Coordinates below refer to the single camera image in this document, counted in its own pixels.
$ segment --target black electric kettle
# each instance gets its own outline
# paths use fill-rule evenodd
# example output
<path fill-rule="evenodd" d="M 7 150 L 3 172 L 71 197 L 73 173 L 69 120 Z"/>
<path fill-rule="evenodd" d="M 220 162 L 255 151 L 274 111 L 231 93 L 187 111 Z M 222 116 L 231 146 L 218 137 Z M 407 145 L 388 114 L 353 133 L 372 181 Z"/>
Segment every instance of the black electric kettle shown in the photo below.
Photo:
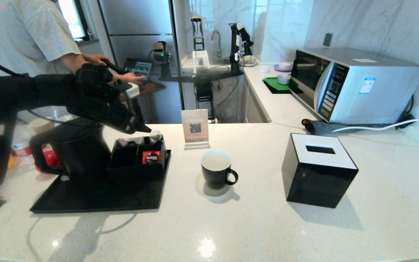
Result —
<path fill-rule="evenodd" d="M 111 151 L 103 139 L 103 125 L 77 118 L 30 140 L 35 164 L 41 171 L 66 175 L 81 189 L 95 189 L 109 181 L 107 172 Z M 62 167 L 48 166 L 42 151 L 51 144 Z"/>

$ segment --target microwave control panel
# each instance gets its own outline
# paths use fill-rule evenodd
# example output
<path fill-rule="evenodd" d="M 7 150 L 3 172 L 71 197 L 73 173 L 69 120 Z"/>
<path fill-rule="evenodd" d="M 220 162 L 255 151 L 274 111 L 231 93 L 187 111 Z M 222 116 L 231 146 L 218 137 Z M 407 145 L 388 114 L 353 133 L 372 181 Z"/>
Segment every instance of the microwave control panel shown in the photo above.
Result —
<path fill-rule="evenodd" d="M 346 81 L 348 72 L 348 67 L 334 64 L 331 78 L 329 79 L 329 83 L 327 84 L 326 91 L 324 92 L 323 98 L 321 99 L 321 103 L 319 103 L 319 114 L 327 121 L 329 121 L 331 118 L 332 111 L 336 106 L 337 99 L 339 98 L 342 86 Z"/>

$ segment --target qr code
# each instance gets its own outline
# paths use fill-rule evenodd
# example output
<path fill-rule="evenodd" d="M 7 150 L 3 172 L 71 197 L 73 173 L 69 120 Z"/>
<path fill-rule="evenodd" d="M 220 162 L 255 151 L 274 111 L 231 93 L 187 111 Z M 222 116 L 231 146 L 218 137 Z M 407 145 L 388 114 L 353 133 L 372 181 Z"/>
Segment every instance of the qr code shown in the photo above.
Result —
<path fill-rule="evenodd" d="M 190 124 L 190 133 L 201 133 L 201 124 Z"/>

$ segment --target microwave oven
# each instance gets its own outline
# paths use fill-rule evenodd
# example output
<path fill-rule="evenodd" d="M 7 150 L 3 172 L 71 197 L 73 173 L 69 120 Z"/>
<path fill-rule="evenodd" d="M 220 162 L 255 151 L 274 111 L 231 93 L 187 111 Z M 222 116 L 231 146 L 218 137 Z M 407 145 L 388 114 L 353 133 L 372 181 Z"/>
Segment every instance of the microwave oven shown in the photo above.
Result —
<path fill-rule="evenodd" d="M 396 123 L 419 85 L 419 65 L 354 48 L 298 49 L 289 85 L 330 123 Z"/>

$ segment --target gray t-shirt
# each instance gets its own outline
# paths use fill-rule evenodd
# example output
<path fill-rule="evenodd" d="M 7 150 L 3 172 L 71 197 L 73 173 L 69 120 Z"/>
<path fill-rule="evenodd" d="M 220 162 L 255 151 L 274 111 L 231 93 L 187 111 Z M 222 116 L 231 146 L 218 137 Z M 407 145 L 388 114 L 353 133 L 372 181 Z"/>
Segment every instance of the gray t-shirt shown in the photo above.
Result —
<path fill-rule="evenodd" d="M 81 54 L 50 0 L 0 0 L 0 64 L 30 76 L 68 74 L 60 57 Z M 7 73 L 0 71 L 0 76 Z"/>

